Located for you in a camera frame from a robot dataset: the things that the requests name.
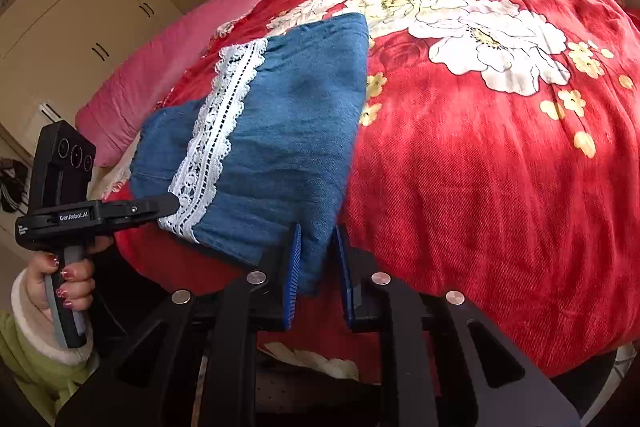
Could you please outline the green sleeve forearm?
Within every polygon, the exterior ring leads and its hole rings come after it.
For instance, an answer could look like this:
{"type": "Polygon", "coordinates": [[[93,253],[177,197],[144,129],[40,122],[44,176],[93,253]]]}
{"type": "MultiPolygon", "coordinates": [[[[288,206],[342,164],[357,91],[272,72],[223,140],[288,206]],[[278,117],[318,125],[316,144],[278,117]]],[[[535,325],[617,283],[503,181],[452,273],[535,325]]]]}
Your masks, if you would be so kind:
{"type": "Polygon", "coordinates": [[[29,298],[26,275],[26,271],[17,275],[11,310],[1,314],[1,362],[18,395],[52,426],[58,412],[98,368],[99,357],[92,338],[77,349],[58,345],[53,323],[29,298]]]}

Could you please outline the left hand red nails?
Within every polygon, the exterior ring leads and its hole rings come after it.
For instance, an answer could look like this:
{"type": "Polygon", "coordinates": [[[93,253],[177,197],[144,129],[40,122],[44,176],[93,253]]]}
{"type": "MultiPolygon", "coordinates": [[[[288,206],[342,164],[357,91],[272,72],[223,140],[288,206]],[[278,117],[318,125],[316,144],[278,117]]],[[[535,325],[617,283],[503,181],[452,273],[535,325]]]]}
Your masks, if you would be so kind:
{"type": "Polygon", "coordinates": [[[22,273],[21,282],[17,284],[17,298],[12,300],[12,310],[21,312],[24,317],[30,313],[33,319],[47,323],[47,329],[52,329],[52,311],[47,302],[44,277],[48,274],[62,277],[55,295],[65,309],[86,311],[91,306],[92,292],[96,288],[93,272],[93,263],[88,258],[67,263],[61,268],[58,257],[39,251],[32,255],[22,273]]]}

